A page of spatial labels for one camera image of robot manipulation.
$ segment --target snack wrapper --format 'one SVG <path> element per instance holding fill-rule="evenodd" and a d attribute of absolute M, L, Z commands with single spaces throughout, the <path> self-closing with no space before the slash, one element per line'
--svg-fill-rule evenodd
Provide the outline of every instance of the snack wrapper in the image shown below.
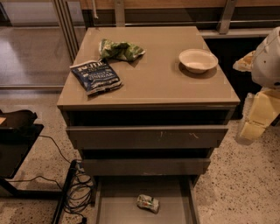
<path fill-rule="evenodd" d="M 158 213 L 159 201 L 151 196 L 140 194 L 137 198 L 137 205 L 141 208 L 146 208 L 154 214 Z"/>
<path fill-rule="evenodd" d="M 85 88 L 87 95 L 108 92 L 122 85 L 120 78 L 105 59 L 89 60 L 70 66 L 70 70 Z"/>
<path fill-rule="evenodd" d="M 141 47 L 129 42 L 113 42 L 103 39 L 99 49 L 102 59 L 115 59 L 124 61 L 135 61 L 139 56 L 145 54 Z"/>
<path fill-rule="evenodd" d="M 243 58 L 237 60 L 233 68 L 240 72 L 251 72 L 252 71 L 252 59 L 255 51 L 246 54 Z"/>

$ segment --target green snack bag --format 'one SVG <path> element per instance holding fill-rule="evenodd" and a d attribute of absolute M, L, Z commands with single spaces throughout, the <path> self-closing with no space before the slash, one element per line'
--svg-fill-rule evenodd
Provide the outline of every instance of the green snack bag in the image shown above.
<path fill-rule="evenodd" d="M 113 42 L 103 39 L 99 49 L 102 59 L 115 59 L 125 61 L 135 61 L 140 55 L 145 54 L 141 47 L 128 42 Z"/>

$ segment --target drawer front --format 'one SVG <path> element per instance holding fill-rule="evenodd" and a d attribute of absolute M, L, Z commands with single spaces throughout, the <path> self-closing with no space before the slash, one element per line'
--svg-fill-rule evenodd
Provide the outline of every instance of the drawer front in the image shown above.
<path fill-rule="evenodd" d="M 206 172 L 210 159 L 85 159 L 82 164 L 91 176 L 200 175 Z"/>
<path fill-rule="evenodd" d="M 216 148 L 228 129 L 224 125 L 176 127 L 68 127 L 75 149 Z"/>

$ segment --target glass panel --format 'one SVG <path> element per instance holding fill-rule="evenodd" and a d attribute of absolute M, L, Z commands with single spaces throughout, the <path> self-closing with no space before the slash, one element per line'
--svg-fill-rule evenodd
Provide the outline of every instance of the glass panel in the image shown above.
<path fill-rule="evenodd" d="M 83 25 L 79 3 L 69 8 L 74 24 Z M 1 85 L 63 86 L 72 61 L 53 4 L 3 3 L 3 9 L 12 27 L 0 27 Z M 76 29 L 81 42 L 85 29 Z"/>

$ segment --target metal frame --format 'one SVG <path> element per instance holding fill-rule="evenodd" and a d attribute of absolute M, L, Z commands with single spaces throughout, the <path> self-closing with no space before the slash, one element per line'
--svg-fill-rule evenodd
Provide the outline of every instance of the metal frame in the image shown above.
<path fill-rule="evenodd" d="M 230 21 L 235 11 L 237 0 L 227 0 L 226 6 L 220 18 L 220 22 L 217 27 L 219 34 L 228 33 Z"/>

